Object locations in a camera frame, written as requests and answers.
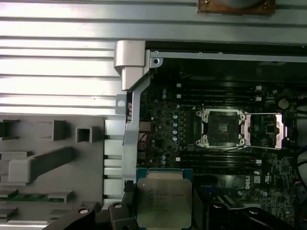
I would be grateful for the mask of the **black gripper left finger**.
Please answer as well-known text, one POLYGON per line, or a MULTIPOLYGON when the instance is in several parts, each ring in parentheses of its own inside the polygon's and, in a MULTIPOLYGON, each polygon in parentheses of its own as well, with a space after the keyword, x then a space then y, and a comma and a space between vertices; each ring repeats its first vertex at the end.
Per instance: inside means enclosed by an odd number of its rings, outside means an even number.
POLYGON ((107 209, 96 212, 80 206, 47 225, 48 230, 136 230, 135 194, 133 181, 126 181, 124 195, 120 202, 114 202, 107 209))

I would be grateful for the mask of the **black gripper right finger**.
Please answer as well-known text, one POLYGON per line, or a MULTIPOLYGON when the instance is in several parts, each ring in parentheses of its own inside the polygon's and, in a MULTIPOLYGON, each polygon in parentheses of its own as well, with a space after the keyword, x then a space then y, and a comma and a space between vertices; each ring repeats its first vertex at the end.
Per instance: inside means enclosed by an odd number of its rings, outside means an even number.
POLYGON ((235 207, 217 196, 193 189, 194 230, 294 230, 295 227, 259 207, 235 207))

